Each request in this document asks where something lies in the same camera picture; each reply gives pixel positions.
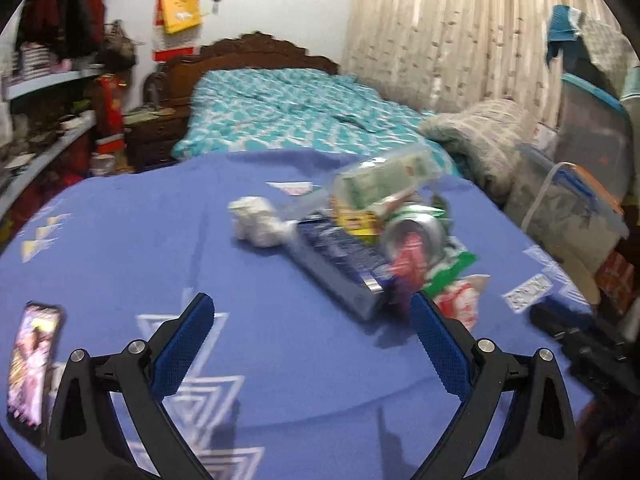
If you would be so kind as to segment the green white paper wrapper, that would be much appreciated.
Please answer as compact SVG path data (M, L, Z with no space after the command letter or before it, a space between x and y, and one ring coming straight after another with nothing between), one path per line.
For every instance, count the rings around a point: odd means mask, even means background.
M434 298L476 262L477 255L470 252L457 237L450 236L445 244L442 258L428 268L422 292Z

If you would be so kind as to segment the green aluminium can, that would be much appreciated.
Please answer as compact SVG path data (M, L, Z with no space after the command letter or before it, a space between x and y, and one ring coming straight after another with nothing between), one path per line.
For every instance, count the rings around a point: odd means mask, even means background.
M450 218L447 211L419 203L408 203L396 209L384 223L380 245L387 258L393 259L410 235L422 242L428 263L444 258L448 242Z

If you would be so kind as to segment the dark blue milk carton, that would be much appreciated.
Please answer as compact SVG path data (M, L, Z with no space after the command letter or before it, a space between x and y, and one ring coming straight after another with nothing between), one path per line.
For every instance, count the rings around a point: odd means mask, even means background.
M362 322L376 317L395 287L390 263L382 252L323 214L310 214L296 222L285 246L298 264Z

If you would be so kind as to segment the clear plastic labelled container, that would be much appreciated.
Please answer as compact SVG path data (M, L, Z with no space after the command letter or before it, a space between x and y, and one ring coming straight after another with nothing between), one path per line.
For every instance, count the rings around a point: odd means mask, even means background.
M406 195L444 170L424 144L413 143L377 154L340 170L331 184L337 201L353 210L369 209Z

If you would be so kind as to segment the beige round trash bin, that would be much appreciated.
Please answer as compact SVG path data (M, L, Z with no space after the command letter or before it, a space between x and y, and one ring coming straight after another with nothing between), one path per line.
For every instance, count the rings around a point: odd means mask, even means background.
M570 277L578 292L590 307L597 307L601 301L600 289L589 270L570 250L560 247L556 250L556 258L564 272Z

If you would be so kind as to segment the smartphone with lit screen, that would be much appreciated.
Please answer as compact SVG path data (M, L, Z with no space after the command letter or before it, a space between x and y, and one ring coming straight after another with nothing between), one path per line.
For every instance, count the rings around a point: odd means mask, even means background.
M64 321L62 307L29 301L14 339L6 386L6 419L35 448L46 444L50 365Z

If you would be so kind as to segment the red white plastic bag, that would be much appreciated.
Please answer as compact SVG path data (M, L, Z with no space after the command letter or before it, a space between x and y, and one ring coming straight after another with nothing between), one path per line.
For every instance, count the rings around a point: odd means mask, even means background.
M458 278L435 297L435 304L443 316L457 320L467 330L472 330L478 319L480 295L486 289L489 280L488 274L472 274Z

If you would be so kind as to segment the clear storage box blue lid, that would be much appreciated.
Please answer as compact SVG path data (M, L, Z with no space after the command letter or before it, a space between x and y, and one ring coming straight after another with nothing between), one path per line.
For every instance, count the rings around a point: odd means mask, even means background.
M518 150L520 163L504 212L550 255L563 247L596 273L629 235L620 207L582 167L552 162L530 144Z

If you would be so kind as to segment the blue patterned bed cover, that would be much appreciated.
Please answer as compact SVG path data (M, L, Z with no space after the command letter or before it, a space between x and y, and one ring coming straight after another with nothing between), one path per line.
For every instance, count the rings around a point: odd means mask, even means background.
M286 202L340 155L217 153L91 178L44 205L1 257L1 361L29 301L58 304L55 350L119 352L198 292L216 321L165 408L217 479L408 479L458 407L401 318L349 316L277 249L239 244L228 206Z

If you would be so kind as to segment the pink foil snack wrapper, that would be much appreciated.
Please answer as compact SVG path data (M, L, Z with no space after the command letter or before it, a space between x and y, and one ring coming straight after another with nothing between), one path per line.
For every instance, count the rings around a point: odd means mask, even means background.
M395 275L395 306L402 315L408 315L411 297L424 286L426 269L422 237L410 233L401 243L392 263Z

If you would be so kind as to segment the folded grey checked blanket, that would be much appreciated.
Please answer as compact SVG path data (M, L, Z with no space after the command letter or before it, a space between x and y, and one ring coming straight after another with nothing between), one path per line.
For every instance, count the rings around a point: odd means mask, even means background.
M473 181L495 204L506 203L521 154L518 147L535 140L537 121L511 100L476 103L462 112L424 117L419 132L454 159L463 177Z

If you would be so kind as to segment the crumpled white tissue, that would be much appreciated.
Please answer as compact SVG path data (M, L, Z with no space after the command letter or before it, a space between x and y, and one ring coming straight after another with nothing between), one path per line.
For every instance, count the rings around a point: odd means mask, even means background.
M283 221L262 196L238 198L228 205L228 211L235 238L257 248L282 245L294 228L294 222Z

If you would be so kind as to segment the orange snack wrapper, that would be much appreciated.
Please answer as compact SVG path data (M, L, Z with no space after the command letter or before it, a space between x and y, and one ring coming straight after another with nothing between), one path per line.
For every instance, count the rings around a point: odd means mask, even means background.
M353 236L375 240L382 232L382 220L370 210L349 209L335 197L330 198L330 209L332 219Z

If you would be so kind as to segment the red fire extinguisher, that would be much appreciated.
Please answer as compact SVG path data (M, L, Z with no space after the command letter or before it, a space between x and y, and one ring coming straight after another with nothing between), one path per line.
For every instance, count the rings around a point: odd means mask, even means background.
M96 152L114 154L125 148L122 95L126 84L116 75L104 74L93 86L92 106L96 114Z

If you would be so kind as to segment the grey metal shelf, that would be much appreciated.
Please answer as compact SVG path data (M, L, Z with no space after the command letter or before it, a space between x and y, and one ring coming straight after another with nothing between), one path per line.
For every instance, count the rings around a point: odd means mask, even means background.
M32 182L96 125L88 87L101 66L20 80L3 88L12 138L1 147L1 213L7 214Z

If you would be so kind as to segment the teal patterned quilt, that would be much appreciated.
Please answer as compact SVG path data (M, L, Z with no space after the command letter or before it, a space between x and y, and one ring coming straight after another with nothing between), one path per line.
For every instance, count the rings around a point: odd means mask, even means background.
M456 174L450 155L420 135L427 116L382 99L352 76L311 68L209 70L194 87L186 135L171 155L293 148L375 155L421 143L436 170Z

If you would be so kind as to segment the carved wooden headboard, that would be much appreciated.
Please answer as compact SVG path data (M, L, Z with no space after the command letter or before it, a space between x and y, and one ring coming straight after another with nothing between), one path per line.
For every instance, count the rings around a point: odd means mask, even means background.
M263 32L224 38L201 47L198 54L178 55L160 63L142 87L142 103L183 107L191 102L195 85L210 70L282 70L312 68L336 75L340 66L322 55L311 55L291 41Z

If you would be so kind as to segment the brown handbag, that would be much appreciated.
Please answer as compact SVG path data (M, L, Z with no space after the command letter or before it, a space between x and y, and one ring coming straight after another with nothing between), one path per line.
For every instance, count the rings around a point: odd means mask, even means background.
M96 62L102 64L108 72L130 70L137 64L136 46L126 35L121 20L105 25Z

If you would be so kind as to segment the red yellow wall calendar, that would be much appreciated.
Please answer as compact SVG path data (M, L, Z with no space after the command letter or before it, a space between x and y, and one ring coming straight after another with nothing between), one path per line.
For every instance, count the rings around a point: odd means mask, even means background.
M191 55L200 36L200 0L155 0L152 37L154 62Z

